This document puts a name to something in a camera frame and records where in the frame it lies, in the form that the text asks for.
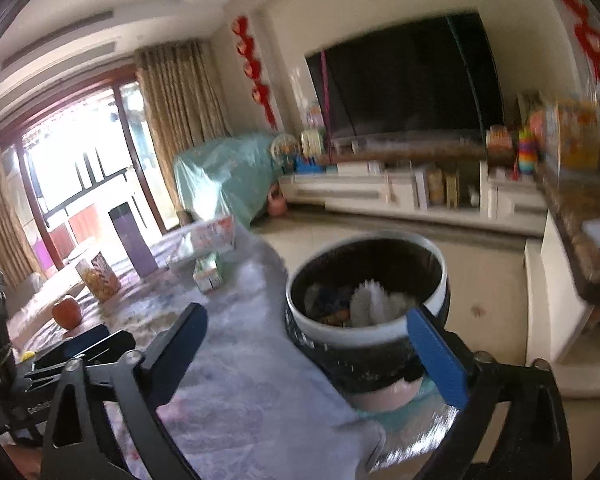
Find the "beige window curtain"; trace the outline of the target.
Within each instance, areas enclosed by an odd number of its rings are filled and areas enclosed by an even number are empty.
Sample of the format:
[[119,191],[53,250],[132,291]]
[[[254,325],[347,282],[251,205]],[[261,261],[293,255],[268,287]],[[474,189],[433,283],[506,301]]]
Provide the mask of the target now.
[[178,198],[173,164],[178,154],[230,134],[210,44],[189,39],[135,51],[145,116],[178,223],[193,220]]

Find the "green white small carton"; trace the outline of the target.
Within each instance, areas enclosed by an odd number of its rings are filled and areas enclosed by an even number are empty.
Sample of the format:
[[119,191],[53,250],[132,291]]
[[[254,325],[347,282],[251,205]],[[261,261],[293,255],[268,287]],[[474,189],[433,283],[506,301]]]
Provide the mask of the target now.
[[195,260],[193,280],[202,294],[213,292],[224,284],[222,260],[217,252],[209,252]]

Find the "white black-lined trash bin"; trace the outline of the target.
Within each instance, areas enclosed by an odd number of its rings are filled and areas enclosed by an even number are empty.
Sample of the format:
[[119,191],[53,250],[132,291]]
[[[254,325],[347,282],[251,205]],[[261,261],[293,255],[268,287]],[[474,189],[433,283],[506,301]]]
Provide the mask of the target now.
[[449,316],[448,265],[437,245],[413,233],[375,233],[333,244],[302,263],[286,285],[286,331],[344,394],[414,382],[424,367],[406,315],[425,307]]

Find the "floral grey table cloth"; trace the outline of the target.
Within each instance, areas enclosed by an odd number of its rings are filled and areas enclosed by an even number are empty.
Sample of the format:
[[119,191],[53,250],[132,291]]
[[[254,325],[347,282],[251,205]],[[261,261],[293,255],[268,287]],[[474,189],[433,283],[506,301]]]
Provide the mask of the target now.
[[286,334],[287,271],[260,236],[244,228],[224,256],[222,286],[203,294],[187,271],[138,278],[114,268],[117,296],[79,298],[82,325],[127,330],[146,347],[193,302],[208,332],[178,391],[159,416],[205,479],[364,479],[385,444]]

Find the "purple thermos bottle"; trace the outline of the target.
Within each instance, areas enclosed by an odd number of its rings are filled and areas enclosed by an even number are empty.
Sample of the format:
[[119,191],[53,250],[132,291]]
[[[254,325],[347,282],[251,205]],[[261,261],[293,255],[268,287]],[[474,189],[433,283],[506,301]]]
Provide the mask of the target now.
[[140,232],[130,205],[120,204],[110,209],[108,214],[136,274],[147,278],[157,271],[158,264]]

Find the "white TV cabinet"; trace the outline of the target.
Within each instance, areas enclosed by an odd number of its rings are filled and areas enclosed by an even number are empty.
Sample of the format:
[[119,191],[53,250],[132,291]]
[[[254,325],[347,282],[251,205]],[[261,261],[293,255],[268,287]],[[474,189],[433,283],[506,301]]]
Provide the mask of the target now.
[[288,203],[322,206],[329,211],[366,214],[422,222],[464,226],[508,234],[543,235],[547,206],[530,177],[512,180],[502,168],[477,162],[477,183],[458,174],[444,192],[457,191],[469,203],[451,207],[447,200],[434,204],[432,167],[385,171],[382,174],[292,174],[278,180]]

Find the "white foam net roll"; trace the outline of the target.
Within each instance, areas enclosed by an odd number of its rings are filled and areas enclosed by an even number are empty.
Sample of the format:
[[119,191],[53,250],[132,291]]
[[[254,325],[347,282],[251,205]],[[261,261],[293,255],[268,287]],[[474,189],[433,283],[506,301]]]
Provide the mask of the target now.
[[390,323],[414,308],[417,299],[404,292],[386,292],[381,284],[365,281],[350,301],[349,325],[354,328]]

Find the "red hanging wall decoration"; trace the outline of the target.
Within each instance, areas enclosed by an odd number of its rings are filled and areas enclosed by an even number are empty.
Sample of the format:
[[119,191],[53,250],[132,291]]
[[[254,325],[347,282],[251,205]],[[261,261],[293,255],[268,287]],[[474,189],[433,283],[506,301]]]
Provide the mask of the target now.
[[277,120],[271,102],[271,88],[263,79],[263,65],[257,56],[257,44],[249,31],[247,15],[240,14],[230,24],[230,30],[237,38],[236,53],[242,58],[242,72],[249,80],[250,96],[262,110],[268,128],[277,130]]

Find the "ferris wheel toy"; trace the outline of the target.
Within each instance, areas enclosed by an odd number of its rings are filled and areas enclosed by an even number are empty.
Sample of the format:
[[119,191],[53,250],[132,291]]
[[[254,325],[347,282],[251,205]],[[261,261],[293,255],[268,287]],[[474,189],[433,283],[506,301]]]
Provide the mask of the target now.
[[272,159],[285,171],[294,170],[294,159],[300,152],[301,146],[298,139],[289,133],[279,133],[270,146]]

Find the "large black television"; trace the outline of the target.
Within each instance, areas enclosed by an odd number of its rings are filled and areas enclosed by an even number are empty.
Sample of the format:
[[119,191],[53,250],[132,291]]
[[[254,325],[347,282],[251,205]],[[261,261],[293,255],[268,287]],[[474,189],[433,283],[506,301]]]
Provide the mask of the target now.
[[503,125],[498,71],[476,11],[376,29],[306,56],[335,142],[480,142]]

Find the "pink kettlebell toy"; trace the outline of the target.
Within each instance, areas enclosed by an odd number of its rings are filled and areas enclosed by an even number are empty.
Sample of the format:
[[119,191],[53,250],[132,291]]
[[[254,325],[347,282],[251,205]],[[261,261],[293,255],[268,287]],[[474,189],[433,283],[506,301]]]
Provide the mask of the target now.
[[278,183],[273,185],[268,191],[268,198],[266,199],[266,211],[272,218],[283,217],[288,211],[287,202]]

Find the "red apple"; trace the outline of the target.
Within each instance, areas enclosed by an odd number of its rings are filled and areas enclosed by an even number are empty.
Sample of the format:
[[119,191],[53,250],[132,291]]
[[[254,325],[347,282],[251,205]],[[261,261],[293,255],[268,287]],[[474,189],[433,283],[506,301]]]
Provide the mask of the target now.
[[82,323],[82,310],[76,298],[66,295],[54,302],[52,317],[64,330],[74,330]]

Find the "teal covered furniture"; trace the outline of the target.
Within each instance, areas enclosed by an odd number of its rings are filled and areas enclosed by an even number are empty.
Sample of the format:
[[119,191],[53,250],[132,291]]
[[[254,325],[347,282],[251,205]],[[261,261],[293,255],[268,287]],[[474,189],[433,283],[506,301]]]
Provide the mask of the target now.
[[266,208],[268,192],[282,175],[270,152],[274,136],[265,132],[214,139],[176,155],[178,200],[197,220],[230,214],[250,226]]

